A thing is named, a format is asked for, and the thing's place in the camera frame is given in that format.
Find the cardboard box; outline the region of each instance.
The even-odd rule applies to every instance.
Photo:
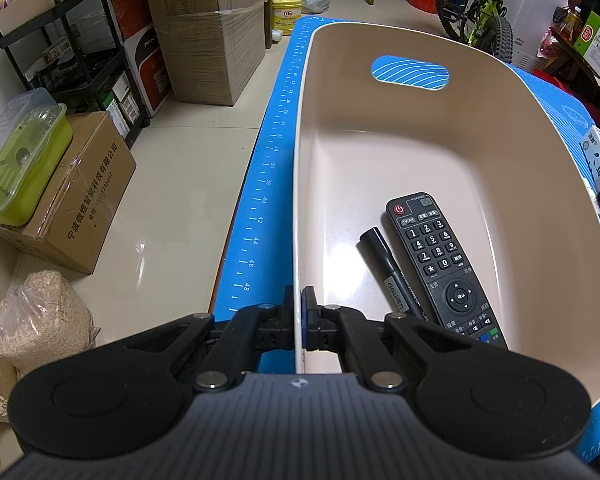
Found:
[[[31,220],[0,225],[21,251],[91,274],[136,162],[107,112],[68,117],[74,139]]]
[[[264,57],[263,0],[148,0],[179,101],[233,105]]]
[[[573,46],[600,78],[600,16],[595,12],[589,14]]]
[[[147,0],[112,0],[129,68],[149,117],[153,117],[171,95],[171,83],[162,57]]]

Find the plastic bag of rice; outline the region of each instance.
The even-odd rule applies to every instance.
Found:
[[[57,270],[32,272],[0,304],[0,355],[24,373],[88,350],[99,331]]]

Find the green bicycle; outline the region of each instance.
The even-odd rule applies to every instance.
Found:
[[[511,62],[513,32],[502,0],[436,0],[436,9],[450,39]]]

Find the clear plastic lid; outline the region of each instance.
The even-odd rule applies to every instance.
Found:
[[[46,89],[36,88],[11,100],[0,113],[0,213],[13,201],[65,112],[66,106]]]

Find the tv remote control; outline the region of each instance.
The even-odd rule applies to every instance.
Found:
[[[491,305],[460,242],[427,193],[389,200],[400,234],[440,324],[485,343],[507,347]]]

